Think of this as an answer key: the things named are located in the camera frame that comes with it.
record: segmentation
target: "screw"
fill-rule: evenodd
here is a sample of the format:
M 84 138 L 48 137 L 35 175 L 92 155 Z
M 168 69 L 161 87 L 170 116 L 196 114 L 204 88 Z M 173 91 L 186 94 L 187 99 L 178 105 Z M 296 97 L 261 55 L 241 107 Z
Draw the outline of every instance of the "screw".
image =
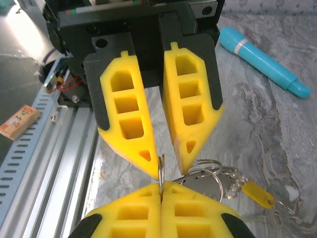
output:
M 57 121 L 58 116 L 57 115 L 52 115 L 51 116 L 51 121 L 52 122 L 56 122 Z
M 73 95 L 71 97 L 71 100 L 73 101 L 73 103 L 78 103 L 79 102 L 79 97 L 77 97 L 76 95 Z

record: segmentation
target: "yellow key tag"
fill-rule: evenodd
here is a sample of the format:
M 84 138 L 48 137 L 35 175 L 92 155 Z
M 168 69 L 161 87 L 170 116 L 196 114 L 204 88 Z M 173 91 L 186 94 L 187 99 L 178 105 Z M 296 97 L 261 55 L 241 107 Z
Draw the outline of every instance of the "yellow key tag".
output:
M 275 205 L 273 196 L 255 182 L 247 182 L 242 186 L 242 191 L 262 207 L 272 208 Z

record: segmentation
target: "gray marble countertop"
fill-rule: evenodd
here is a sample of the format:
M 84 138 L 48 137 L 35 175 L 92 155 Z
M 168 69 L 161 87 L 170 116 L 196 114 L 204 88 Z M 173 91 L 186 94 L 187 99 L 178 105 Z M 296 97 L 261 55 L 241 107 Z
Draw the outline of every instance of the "gray marble countertop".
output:
M 247 224 L 256 237 L 317 237 L 317 17 L 223 15 L 232 26 L 292 70 L 313 93 L 300 99 L 269 81 L 239 57 L 216 46 L 225 113 L 198 159 L 213 158 L 244 175 L 281 201 L 282 225 L 258 215 Z M 165 179 L 180 176 L 158 88 L 146 90 L 158 154 L 166 155 Z M 84 212 L 153 181 L 99 140 Z M 263 209 L 240 193 L 225 204 L 241 215 Z

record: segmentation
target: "small cardboard box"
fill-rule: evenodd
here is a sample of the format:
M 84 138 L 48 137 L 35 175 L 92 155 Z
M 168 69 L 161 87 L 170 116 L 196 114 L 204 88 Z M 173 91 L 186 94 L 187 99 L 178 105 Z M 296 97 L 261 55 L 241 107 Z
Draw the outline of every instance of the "small cardboard box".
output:
M 41 113 L 38 110 L 24 105 L 0 126 L 0 134 L 15 140 L 40 116 Z

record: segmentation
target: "red wire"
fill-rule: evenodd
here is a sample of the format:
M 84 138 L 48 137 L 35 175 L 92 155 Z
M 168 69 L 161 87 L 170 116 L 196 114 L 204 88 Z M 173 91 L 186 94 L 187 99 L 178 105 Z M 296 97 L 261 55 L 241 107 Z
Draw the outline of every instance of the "red wire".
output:
M 78 79 L 78 78 L 80 78 L 80 76 L 76 76 L 76 77 L 72 78 L 71 80 L 69 80 L 68 82 L 62 83 L 62 84 L 59 85 L 58 87 L 56 87 L 56 88 L 52 89 L 51 91 L 49 91 L 48 93 L 52 93 L 52 92 L 54 92 L 54 91 L 56 91 L 56 90 L 58 90 L 58 91 L 60 91 L 60 92 L 61 92 L 61 91 L 70 90 L 70 89 L 73 88 L 74 86 L 77 86 L 78 84 L 82 83 L 83 80 L 80 80 L 80 81 L 78 81 L 77 83 L 75 83 L 74 85 L 72 85 L 72 86 L 70 86 L 70 87 L 67 87 L 67 88 L 61 89 L 61 87 L 65 86 L 65 85 L 67 85 L 67 84 L 72 83 L 73 81 L 75 81 L 75 80 Z

